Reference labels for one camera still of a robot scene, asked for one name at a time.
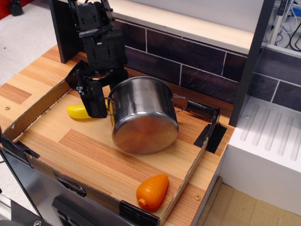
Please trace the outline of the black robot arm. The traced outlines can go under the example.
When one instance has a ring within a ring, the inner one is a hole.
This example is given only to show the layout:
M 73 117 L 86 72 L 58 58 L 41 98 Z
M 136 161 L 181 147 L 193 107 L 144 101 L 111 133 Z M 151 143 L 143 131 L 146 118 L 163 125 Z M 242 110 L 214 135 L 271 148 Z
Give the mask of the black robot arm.
M 72 72 L 77 78 L 74 89 L 92 118 L 105 118 L 107 107 L 103 87 L 114 88 L 128 79 L 127 55 L 123 33 L 113 26 L 115 20 L 108 1 L 68 2 L 87 61 L 80 60 Z

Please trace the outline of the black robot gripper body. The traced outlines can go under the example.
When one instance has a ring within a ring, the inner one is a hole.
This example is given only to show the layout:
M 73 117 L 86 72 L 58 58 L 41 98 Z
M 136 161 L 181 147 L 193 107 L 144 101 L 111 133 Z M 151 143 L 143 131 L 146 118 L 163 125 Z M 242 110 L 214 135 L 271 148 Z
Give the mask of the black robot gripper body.
M 79 81 L 91 80 L 95 72 L 101 76 L 115 68 L 124 68 L 127 55 L 123 32 L 119 28 L 104 27 L 81 32 L 87 66 L 75 72 Z

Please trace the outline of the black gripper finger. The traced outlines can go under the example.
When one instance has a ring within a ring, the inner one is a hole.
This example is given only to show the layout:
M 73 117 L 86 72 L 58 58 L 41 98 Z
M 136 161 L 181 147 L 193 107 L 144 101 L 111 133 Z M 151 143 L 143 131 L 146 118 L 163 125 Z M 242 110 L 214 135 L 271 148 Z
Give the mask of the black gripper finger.
M 109 72 L 109 86 L 110 90 L 115 88 L 119 83 L 129 78 L 128 71 L 124 68 L 115 68 Z
M 77 91 L 80 94 L 84 107 L 90 117 L 107 117 L 103 87 L 99 81 L 79 81 Z

